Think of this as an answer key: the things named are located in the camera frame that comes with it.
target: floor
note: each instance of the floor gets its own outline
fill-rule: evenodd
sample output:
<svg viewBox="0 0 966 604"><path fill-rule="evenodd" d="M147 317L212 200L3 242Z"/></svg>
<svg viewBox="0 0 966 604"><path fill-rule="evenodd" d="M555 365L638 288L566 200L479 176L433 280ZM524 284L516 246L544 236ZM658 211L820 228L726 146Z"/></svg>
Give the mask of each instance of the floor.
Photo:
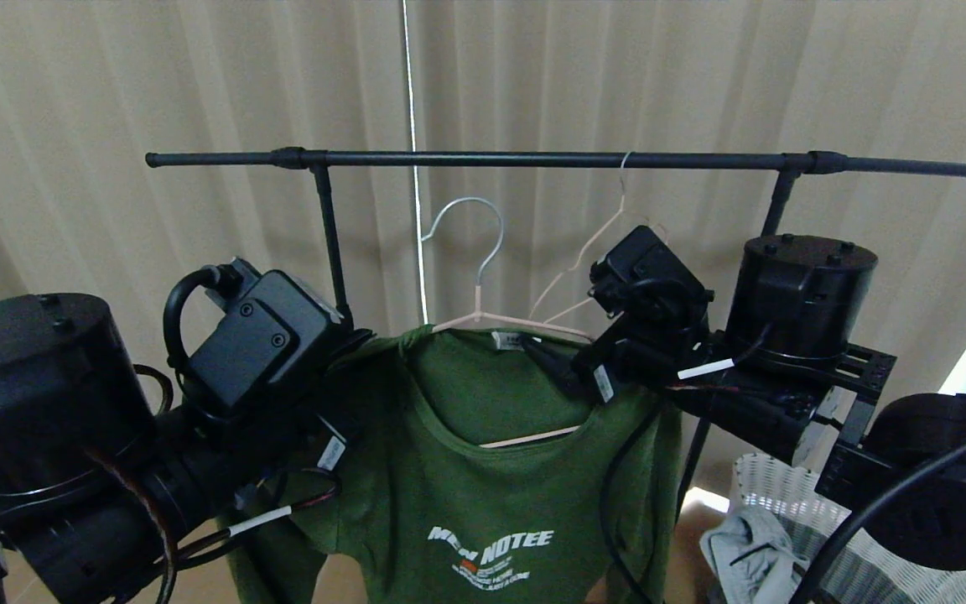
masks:
<svg viewBox="0 0 966 604"><path fill-rule="evenodd" d="M699 551L699 536L716 527L724 516L700 504L687 505L681 523L674 531L668 562L666 601L668 604L695 604L704 601L713 575ZM214 530L213 523L197 528L195 536ZM55 604L55 599L35 577L30 567L15 551L7 551L10 574L4 581L10 604ZM337 585L338 580L331 581ZM158 581L138 594L133 601L147 603L156 600ZM216 560L198 569L183 570L177 576L177 586L171 599L173 604L239 604L226 560Z"/></svg>

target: bolt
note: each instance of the bolt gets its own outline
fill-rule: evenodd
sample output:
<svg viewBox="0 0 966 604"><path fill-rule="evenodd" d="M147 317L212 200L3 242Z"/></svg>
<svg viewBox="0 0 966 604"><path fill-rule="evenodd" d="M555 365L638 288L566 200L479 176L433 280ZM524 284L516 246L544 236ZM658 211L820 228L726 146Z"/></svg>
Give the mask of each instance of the bolt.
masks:
<svg viewBox="0 0 966 604"><path fill-rule="evenodd" d="M69 333L73 331L74 325L73 320L71 320L69 317L59 317L57 320L55 320L55 322L53 322L53 324L50 324L50 326L53 326L55 331L58 333Z"/></svg>

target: cylindrical motor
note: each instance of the cylindrical motor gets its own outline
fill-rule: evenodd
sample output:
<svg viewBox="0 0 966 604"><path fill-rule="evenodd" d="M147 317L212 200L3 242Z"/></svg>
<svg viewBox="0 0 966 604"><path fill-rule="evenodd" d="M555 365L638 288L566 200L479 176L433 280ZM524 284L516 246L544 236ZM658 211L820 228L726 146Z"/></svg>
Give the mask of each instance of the cylindrical motor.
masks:
<svg viewBox="0 0 966 604"><path fill-rule="evenodd" d="M869 249L833 238L752 238L725 329L729 347L737 353L762 339L760 358L828 366L846 351L877 263Z"/></svg>
<svg viewBox="0 0 966 604"><path fill-rule="evenodd" d="M103 299L0 302L0 498L62 496L96 477L81 447L122 466L149 455L153 416Z"/></svg>

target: laundry basket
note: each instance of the laundry basket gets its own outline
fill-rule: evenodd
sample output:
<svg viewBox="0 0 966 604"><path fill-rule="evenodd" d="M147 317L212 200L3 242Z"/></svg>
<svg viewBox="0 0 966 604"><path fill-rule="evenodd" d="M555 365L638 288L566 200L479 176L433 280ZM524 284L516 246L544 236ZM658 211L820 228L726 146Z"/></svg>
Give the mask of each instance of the laundry basket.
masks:
<svg viewBox="0 0 966 604"><path fill-rule="evenodd" d="M730 500L774 513L792 538L795 554L813 558L848 516L815 493L818 474L763 454L733 464ZM842 604L966 604L966 573L913 565L859 531L821 584Z"/></svg>

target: curtain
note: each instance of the curtain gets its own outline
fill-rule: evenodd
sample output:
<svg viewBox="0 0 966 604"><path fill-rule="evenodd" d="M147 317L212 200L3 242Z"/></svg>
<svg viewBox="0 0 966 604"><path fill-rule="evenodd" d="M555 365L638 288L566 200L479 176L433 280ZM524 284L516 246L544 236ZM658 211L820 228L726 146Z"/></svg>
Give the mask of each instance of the curtain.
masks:
<svg viewBox="0 0 966 604"><path fill-rule="evenodd" d="M143 154L409 148L406 25L420 149L966 161L966 3L407 3L406 23L400 3L0 3L0 298L100 295L134 360L156 363L166 292L199 265L241 255L332 297L308 173L149 169ZM456 196L493 200L506 243L484 306L527 316L616 210L618 175L421 169L421 226ZM402 332L424 302L432 321L471 311L486 209L457 207L423 244L423 299L413 172L332 177L360 325ZM773 179L630 169L625 216L534 318L585 298L590 261L648 223L718 292L722 328ZM782 231L878 253L854 341L900 357L883 400L936 390L966 347L966 180L804 176ZM190 346L216 318L191 305ZM599 332L605 317L560 322ZM724 490L745 450L716 430L705 486Z"/></svg>

